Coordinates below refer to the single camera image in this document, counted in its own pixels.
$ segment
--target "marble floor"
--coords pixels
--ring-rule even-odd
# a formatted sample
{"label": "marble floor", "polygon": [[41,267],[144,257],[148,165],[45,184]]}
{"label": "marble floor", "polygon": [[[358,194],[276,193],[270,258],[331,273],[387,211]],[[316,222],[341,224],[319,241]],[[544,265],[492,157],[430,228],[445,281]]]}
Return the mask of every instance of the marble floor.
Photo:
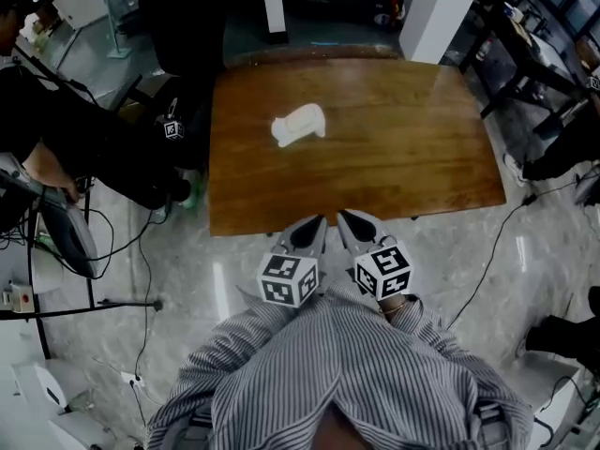
{"label": "marble floor", "polygon": [[[476,79],[471,73],[467,78],[479,96]],[[483,108],[485,99],[478,100]],[[448,323],[472,295],[511,210],[532,192],[568,184],[575,173],[590,168],[582,164],[561,179],[517,187],[500,163],[503,152],[508,148],[516,155],[540,155],[548,143],[531,130],[542,118],[531,108],[509,102],[485,122],[506,205],[387,222],[415,262],[414,291]],[[526,330],[540,317],[567,313],[578,321],[588,316],[587,291],[600,282],[600,212],[576,207],[573,194],[574,188],[568,187],[516,211],[505,225],[479,294],[455,325],[461,344],[496,368],[510,367]],[[148,219],[146,210],[101,184],[94,189],[92,207],[104,212],[116,229],[115,247],[136,236]],[[107,253],[107,224],[93,215],[91,228],[98,253]],[[163,225],[151,226],[143,236],[140,244],[152,269],[150,299],[164,302],[162,311],[148,313],[148,340],[140,365],[146,381],[141,396],[146,419],[166,400],[187,355],[215,325],[244,309],[236,286],[258,291],[254,273],[276,239],[264,234],[211,238],[205,204],[191,212],[176,208]],[[326,280],[352,285],[346,274],[350,261],[336,228],[330,229],[327,240]],[[148,282],[148,268],[136,244],[112,258],[94,289],[97,300],[143,300]],[[85,281],[65,274],[62,289],[41,295],[41,305],[44,310],[87,306]],[[143,422],[131,388],[118,372],[134,371],[144,321],[142,309],[123,308],[44,322],[52,355],[81,368],[94,388],[81,407],[115,432],[138,438],[143,436]]]}

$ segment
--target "black table leg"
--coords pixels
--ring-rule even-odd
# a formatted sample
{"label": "black table leg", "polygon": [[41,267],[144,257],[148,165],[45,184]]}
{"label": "black table leg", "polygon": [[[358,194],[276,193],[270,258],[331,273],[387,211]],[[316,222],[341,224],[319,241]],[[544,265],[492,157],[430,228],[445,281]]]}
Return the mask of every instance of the black table leg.
{"label": "black table leg", "polygon": [[481,118],[486,118],[492,113],[498,105],[511,96],[517,85],[522,80],[523,74],[517,70],[515,76],[496,94],[494,95],[486,108],[481,112]]}
{"label": "black table leg", "polygon": [[484,28],[481,32],[479,32],[479,35],[477,35],[477,38],[475,39],[475,43],[472,45],[467,55],[463,58],[462,62],[460,62],[460,65],[458,66],[460,73],[464,73],[467,71],[467,68],[469,68],[469,66],[473,62],[473,59],[477,56],[477,52],[479,52],[479,49],[489,38],[490,34],[491,31],[487,27]]}

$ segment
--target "white device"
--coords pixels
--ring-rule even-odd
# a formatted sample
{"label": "white device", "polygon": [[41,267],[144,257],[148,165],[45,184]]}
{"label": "white device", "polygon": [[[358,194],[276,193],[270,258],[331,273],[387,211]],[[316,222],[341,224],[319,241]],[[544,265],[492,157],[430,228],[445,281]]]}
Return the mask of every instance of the white device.
{"label": "white device", "polygon": [[262,300],[300,308],[319,287],[319,260],[266,253],[257,279]]}
{"label": "white device", "polygon": [[271,133],[281,148],[300,140],[311,133],[325,137],[325,113],[316,103],[310,103],[286,118],[276,118]]}
{"label": "white device", "polygon": [[413,263],[402,242],[354,259],[356,283],[378,302],[410,290]]}

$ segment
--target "person's arm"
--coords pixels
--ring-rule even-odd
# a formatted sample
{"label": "person's arm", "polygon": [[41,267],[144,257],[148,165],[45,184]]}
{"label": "person's arm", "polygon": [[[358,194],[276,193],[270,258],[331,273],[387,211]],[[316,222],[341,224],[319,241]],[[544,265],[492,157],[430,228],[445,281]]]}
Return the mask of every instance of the person's arm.
{"label": "person's arm", "polygon": [[63,170],[56,155],[42,142],[33,149],[26,161],[22,163],[29,176],[48,187],[64,188],[74,202],[80,199],[73,179]]}
{"label": "person's arm", "polygon": [[398,330],[423,340],[450,362],[467,368],[477,380],[477,403],[497,403],[502,408],[504,421],[510,428],[511,448],[527,446],[533,427],[531,407],[486,362],[462,350],[435,312],[415,298],[393,314],[390,323]]}
{"label": "person's arm", "polygon": [[297,315],[297,310],[245,295],[250,309],[218,325],[179,370],[171,396],[148,422],[147,448],[159,448],[167,430],[212,399],[218,384],[248,360]]}

